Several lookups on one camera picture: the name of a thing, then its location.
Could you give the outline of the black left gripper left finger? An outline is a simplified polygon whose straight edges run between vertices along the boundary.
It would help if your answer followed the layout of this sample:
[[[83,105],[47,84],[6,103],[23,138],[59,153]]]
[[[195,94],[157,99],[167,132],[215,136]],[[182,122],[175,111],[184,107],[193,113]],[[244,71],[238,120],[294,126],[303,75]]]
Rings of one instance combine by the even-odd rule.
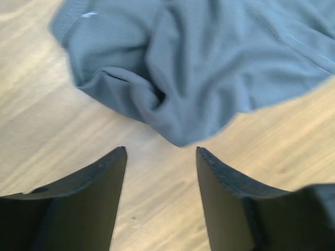
[[[109,250],[124,183],[121,146],[29,193],[1,197],[1,250]]]

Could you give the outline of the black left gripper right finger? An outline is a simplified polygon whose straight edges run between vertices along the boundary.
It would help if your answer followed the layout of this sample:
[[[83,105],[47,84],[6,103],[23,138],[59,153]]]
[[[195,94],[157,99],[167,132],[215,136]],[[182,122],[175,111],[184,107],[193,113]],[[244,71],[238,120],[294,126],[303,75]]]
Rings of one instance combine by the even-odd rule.
[[[212,250],[334,250],[334,184],[281,190],[203,147],[196,167]]]

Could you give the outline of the grey t shirt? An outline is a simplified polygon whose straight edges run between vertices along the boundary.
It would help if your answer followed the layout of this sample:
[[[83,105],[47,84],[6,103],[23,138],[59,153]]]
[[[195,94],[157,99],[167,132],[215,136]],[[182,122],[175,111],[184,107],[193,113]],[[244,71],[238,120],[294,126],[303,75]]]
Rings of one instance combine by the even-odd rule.
[[[175,146],[334,74],[334,1],[64,1],[75,86]]]

